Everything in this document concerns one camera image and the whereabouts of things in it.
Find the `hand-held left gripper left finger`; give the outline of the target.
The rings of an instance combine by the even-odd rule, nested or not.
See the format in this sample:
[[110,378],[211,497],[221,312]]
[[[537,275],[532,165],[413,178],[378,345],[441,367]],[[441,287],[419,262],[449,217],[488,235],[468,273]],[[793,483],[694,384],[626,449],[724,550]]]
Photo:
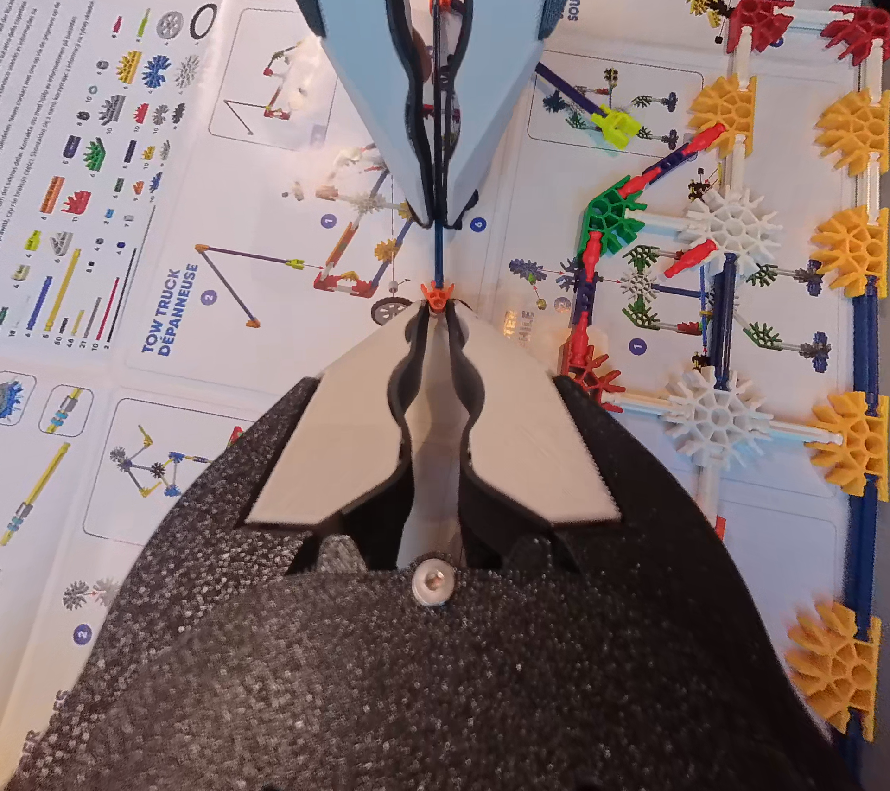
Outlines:
[[408,307],[328,365],[248,514],[248,523],[344,534],[365,562],[396,562],[414,503],[406,410],[430,321]]

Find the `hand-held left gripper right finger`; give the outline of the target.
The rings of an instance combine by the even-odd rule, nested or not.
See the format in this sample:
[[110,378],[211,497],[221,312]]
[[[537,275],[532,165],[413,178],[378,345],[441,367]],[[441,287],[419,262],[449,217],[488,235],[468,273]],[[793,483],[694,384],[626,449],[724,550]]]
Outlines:
[[451,374],[469,414],[458,517],[467,562],[499,567],[526,536],[616,523],[620,510],[553,376],[466,307],[448,307]]

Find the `purple plastic rod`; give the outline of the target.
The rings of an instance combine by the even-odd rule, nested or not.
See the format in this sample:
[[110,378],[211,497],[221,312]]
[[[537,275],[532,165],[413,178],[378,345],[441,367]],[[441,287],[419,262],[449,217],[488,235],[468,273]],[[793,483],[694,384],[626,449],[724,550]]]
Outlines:
[[561,76],[553,70],[538,62],[535,72],[543,78],[547,83],[552,85],[562,95],[566,96],[574,105],[585,111],[593,118],[606,118],[610,114],[610,109],[597,105],[592,99],[588,98],[578,89],[568,84]]

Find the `yellow-green clip connector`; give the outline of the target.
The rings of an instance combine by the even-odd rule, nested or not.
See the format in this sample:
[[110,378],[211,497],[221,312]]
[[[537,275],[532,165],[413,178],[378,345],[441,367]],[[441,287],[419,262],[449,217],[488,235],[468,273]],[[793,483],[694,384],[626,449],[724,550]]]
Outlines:
[[604,140],[617,150],[625,150],[642,128],[635,118],[615,108],[597,107],[591,114],[591,122],[599,127]]

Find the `blue plastic rod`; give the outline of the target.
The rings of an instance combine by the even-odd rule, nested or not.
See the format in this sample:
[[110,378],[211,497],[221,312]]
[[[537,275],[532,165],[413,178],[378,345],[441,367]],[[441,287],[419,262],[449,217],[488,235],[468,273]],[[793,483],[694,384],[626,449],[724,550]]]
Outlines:
[[451,73],[440,0],[432,0],[433,285],[444,288],[444,228],[448,220],[447,170],[451,157]]

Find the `colourful rod connector frame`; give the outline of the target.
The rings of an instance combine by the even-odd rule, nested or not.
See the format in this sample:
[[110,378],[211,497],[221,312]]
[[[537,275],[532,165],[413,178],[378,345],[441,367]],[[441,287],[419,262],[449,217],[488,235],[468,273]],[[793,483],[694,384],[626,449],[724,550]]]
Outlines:
[[[726,11],[730,72],[694,100],[693,137],[636,176],[626,176],[592,198],[581,218],[577,258],[568,276],[575,289],[570,335],[561,374],[602,407],[646,412],[667,422],[678,450],[692,459],[695,500],[722,536],[718,515],[720,472],[762,442],[786,437],[813,451],[826,480],[851,497],[845,577],[840,601],[818,603],[788,631],[791,679],[816,715],[844,737],[853,756],[875,737],[882,636],[872,611],[877,517],[888,502],[888,397],[879,383],[879,303],[888,295],[888,209],[879,180],[888,168],[888,11],[834,5],[827,11],[788,12],[793,2],[741,0],[735,7],[693,0]],[[761,211],[762,197],[745,183],[756,110],[751,55],[780,42],[793,26],[817,31],[826,48],[841,46],[859,70],[857,88],[834,101],[817,120],[821,155],[836,154],[835,168],[854,180],[854,203],[815,229],[816,250],[805,268],[786,270],[774,259],[780,227]],[[629,295],[623,313],[645,331],[673,330],[700,338],[693,370],[667,396],[638,396],[605,372],[607,355],[590,343],[598,263],[628,247],[634,273],[620,281]],[[773,325],[744,320],[736,307],[744,283],[768,286],[786,275],[820,292],[826,277],[852,303],[852,390],[828,396],[814,409],[815,425],[784,423],[748,392],[750,382],[731,369],[735,326],[757,348],[794,352],[828,368],[826,332],[793,344]]]

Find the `white building instruction sheet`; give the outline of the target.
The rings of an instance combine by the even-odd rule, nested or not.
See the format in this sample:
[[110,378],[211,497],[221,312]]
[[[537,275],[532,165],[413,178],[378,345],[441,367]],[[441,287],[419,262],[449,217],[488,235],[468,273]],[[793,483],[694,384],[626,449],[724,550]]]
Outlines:
[[[730,0],[731,5],[742,0]],[[829,11],[753,50],[745,178],[777,215],[738,253],[729,368],[771,422],[877,431],[877,270],[820,275],[826,234],[878,221],[876,166],[836,170],[821,112],[864,87]],[[605,185],[697,132],[732,50],[685,0],[569,0],[542,61],[642,123],[626,151],[532,73],[448,268],[457,295],[557,369],[569,258]],[[432,276],[432,232],[293,0],[2,0],[2,783],[60,712],[124,573],[204,468],[300,377],[388,323]],[[315,196],[340,151],[331,203]]]

